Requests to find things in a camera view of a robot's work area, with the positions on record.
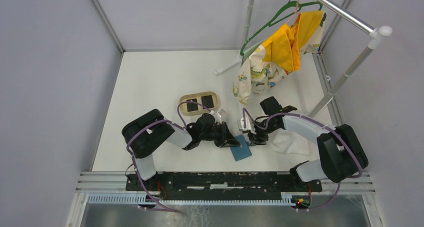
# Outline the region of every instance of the clothing rack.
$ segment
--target clothing rack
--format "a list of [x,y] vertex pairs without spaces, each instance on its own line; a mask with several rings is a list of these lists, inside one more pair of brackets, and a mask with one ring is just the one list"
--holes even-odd
[[[324,95],[324,97],[319,101],[319,103],[313,108],[313,110],[308,114],[310,117],[315,117],[325,106],[327,106],[330,101],[334,98],[336,93],[340,88],[345,84],[349,77],[359,68],[359,66],[367,59],[368,56],[377,48],[377,46],[384,40],[385,37],[388,37],[392,34],[392,28],[390,26],[384,25],[380,28],[375,28],[363,21],[359,17],[350,13],[340,5],[334,3],[332,0],[317,0],[321,2],[324,6],[349,21],[354,26],[358,27],[360,30],[367,33],[371,40],[365,47],[365,49],[359,54],[359,56],[353,61],[349,68],[344,72],[344,74],[337,80],[337,82],[331,87],[330,90]],[[254,0],[249,0],[248,11],[246,16],[246,25],[244,26],[243,37],[247,36],[250,26],[250,19],[252,17],[252,8]],[[235,67],[238,63],[241,62],[241,59],[237,57],[234,61],[231,62],[226,67],[222,67],[214,70],[215,75],[220,75],[225,71]]]

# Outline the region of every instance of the beige tray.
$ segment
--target beige tray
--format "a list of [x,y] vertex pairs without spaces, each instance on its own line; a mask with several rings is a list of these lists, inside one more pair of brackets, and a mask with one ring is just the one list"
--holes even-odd
[[[181,103],[187,100],[197,99],[197,102],[201,104],[203,96],[212,96],[213,108],[210,108],[210,110],[216,111],[218,109],[218,106],[220,105],[220,101],[218,99],[218,95],[212,91],[186,94],[179,99],[179,102]],[[200,105],[198,105],[198,107],[199,107],[199,110],[187,112],[187,104],[184,103],[179,108],[181,109],[182,114],[185,116],[201,115],[208,112],[206,109],[203,109]]]

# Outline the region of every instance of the yellow cloth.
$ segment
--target yellow cloth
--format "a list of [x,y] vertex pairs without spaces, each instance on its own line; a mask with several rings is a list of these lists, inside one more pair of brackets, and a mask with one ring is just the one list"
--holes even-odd
[[232,92],[247,104],[250,94],[266,91],[301,67],[301,56],[320,47],[326,14],[321,11],[300,13],[292,26],[283,24],[241,65]]

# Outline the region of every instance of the gray wall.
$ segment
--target gray wall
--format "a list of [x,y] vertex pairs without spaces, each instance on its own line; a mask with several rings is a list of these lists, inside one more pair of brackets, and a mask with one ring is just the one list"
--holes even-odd
[[[337,94],[344,120],[368,155],[386,226],[422,226],[423,0],[353,0],[349,10],[375,27],[391,26],[393,34]],[[368,41],[343,21],[324,50],[333,80]]]
[[120,54],[89,0],[0,0],[0,226],[63,226]]
[[[99,1],[127,50],[237,49],[243,44],[249,0]],[[254,0],[250,35],[288,1]],[[309,1],[313,0],[301,0],[302,3]],[[328,23],[334,16],[328,13]],[[279,26],[265,29],[253,42],[268,37]]]

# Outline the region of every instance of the white pipe connector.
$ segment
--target white pipe connector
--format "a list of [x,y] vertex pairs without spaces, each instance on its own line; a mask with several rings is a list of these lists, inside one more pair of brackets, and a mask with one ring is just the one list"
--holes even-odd
[[392,28],[390,26],[384,25],[378,29],[375,29],[372,33],[369,34],[371,36],[371,41],[368,43],[368,48],[371,50],[375,50],[377,46],[385,39],[392,34]]

